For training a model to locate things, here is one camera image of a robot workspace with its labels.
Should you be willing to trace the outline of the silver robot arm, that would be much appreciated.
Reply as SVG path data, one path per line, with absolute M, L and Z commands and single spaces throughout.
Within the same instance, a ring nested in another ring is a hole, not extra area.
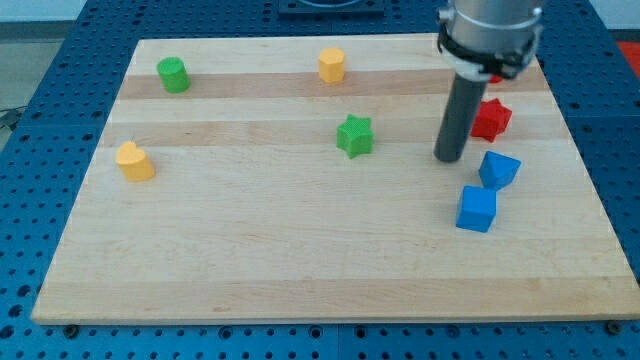
M 449 0 L 436 12 L 438 50 L 466 80 L 514 79 L 538 49 L 543 4 L 542 0 Z

